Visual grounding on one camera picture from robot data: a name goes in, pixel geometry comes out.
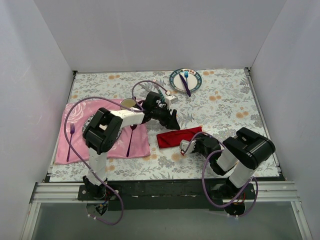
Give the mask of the red cloth napkin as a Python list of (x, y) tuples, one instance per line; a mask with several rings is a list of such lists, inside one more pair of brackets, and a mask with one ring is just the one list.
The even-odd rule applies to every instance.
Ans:
[(173, 130), (156, 135), (160, 149), (178, 147), (182, 140), (190, 141), (192, 137), (202, 131), (202, 127), (194, 127), (181, 130)]

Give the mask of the teal handled fork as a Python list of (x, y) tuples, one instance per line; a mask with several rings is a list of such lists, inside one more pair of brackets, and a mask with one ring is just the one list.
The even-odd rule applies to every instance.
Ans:
[(160, 86), (155, 84), (154, 87), (157, 89), (158, 94), (160, 95), (161, 101), (164, 103), (165, 102), (165, 97), (160, 89)]

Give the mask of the teal handled knife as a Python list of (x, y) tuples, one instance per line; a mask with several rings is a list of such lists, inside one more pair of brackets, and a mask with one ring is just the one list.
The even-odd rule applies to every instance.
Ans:
[(144, 84), (142, 83), (139, 83), (138, 84), (140, 87), (142, 87), (144, 90), (146, 90), (147, 92), (152, 92), (152, 90), (150, 90), (147, 86), (145, 86)]

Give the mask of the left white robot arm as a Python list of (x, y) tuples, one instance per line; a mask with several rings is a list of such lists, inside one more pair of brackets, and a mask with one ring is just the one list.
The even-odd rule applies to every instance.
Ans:
[(168, 93), (162, 99), (159, 93), (151, 91), (141, 102), (134, 101), (131, 107), (122, 105), (120, 110), (101, 107), (93, 115), (82, 133), (89, 149), (89, 172), (82, 179), (86, 191), (95, 200), (106, 196), (107, 190), (103, 183), (107, 180), (107, 152), (112, 149), (123, 128), (141, 125), (154, 119), (168, 130), (180, 129), (177, 111), (171, 109), (174, 99), (175, 96)]

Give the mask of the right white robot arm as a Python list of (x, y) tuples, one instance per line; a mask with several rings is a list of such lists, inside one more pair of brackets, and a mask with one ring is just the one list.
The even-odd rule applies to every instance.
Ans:
[(270, 139), (245, 127), (222, 143), (206, 133), (200, 133), (193, 138), (190, 147), (192, 153), (199, 153), (206, 158), (215, 174), (224, 176), (233, 170), (224, 184), (211, 191), (215, 199), (237, 199), (243, 195), (244, 185), (276, 151)]

